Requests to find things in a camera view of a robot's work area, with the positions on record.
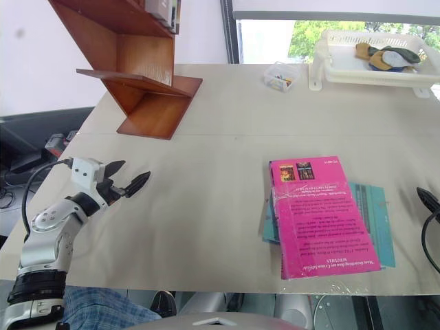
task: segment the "wooden shelf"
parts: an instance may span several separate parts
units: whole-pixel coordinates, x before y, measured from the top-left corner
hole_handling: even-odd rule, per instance
[[[59,6],[65,6],[118,34],[173,38],[173,34],[168,29],[132,0],[49,0],[49,2],[55,11]]]
[[[127,115],[118,133],[171,139],[202,82],[200,78],[180,78],[193,90],[191,97],[147,92]]]
[[[174,76],[174,35],[144,0],[48,0],[127,119],[119,133],[171,139],[202,79]]]
[[[110,81],[113,83],[119,83],[122,85],[130,86],[133,88],[142,89],[149,92],[170,94],[175,96],[193,96],[189,91],[182,91],[178,88],[174,88],[156,80],[139,76],[136,74],[121,74],[120,72],[112,71],[99,71],[99,70],[85,70],[77,69],[76,72],[79,74],[85,74],[86,76],[91,76],[94,78],[103,79],[105,81]]]

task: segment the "plaid pants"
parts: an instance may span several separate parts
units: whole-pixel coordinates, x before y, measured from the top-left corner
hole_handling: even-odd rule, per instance
[[[110,289],[66,287],[63,322],[71,330],[116,330],[161,317]]]

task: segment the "beige table surface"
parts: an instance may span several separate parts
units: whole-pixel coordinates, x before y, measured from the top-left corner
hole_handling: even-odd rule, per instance
[[[440,196],[440,104],[411,89],[302,79],[288,93],[264,86],[266,65],[181,65],[203,84],[171,141],[118,135],[124,115],[108,94],[63,157],[126,160],[115,182],[143,171],[148,184],[94,217],[75,240],[70,285],[129,289],[302,294],[440,294],[440,275],[420,244],[429,215],[415,187]],[[280,279],[280,249],[261,240],[267,163],[337,155],[352,182],[385,188],[396,268],[368,274]],[[30,217],[74,194],[57,166],[30,203]],[[428,235],[440,260],[433,224]],[[19,223],[0,251],[13,279],[24,236]]]

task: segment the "book cover image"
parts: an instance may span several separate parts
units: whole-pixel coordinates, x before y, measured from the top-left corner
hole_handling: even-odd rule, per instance
[[[286,278],[380,270],[337,157],[269,164]]]

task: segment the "tree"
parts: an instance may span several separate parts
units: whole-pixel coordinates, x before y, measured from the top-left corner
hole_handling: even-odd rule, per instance
[[[401,33],[403,29],[402,23],[365,22],[365,30],[368,32]]]
[[[440,51],[440,26],[411,24],[409,33],[419,36],[426,45]]]
[[[296,21],[290,42],[289,57],[312,61],[316,42],[325,30],[364,31],[364,22]]]

